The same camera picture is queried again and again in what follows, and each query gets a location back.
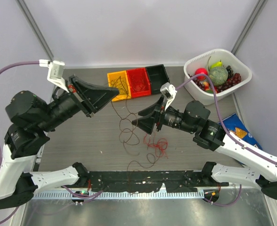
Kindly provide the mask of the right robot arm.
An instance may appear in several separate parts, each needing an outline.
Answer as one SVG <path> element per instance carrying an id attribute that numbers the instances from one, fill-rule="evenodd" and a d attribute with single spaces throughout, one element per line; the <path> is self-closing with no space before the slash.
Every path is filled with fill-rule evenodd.
<path id="1" fill-rule="evenodd" d="M 165 107 L 163 97 L 148 108 L 139 111 L 139 118 L 131 123 L 147 134 L 160 131 L 162 126 L 193 134 L 193 141 L 201 148 L 227 155 L 244 168 L 227 167 L 207 162 L 201 173 L 206 186 L 218 183 L 234 183 L 260 189 L 266 196 L 277 200 L 277 157 L 243 141 L 224 130 L 222 124 L 209 120 L 210 111 L 199 101 L 191 101 L 184 112 Z"/>

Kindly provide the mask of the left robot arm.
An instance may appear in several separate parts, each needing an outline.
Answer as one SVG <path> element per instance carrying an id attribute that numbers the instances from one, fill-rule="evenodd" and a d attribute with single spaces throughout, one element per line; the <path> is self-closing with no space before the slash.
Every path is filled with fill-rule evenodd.
<path id="1" fill-rule="evenodd" d="M 26 172 L 25 169 L 49 141 L 48 132 L 55 131 L 78 112 L 91 117 L 118 94 L 117 88 L 89 84 L 76 76 L 69 78 L 67 90 L 62 94 L 53 93 L 51 103 L 28 90 L 17 93 L 6 107 L 12 124 L 2 149 L 0 210 L 19 207 L 36 194 L 52 188 L 85 187 L 89 173 L 79 162 L 42 174 Z"/>

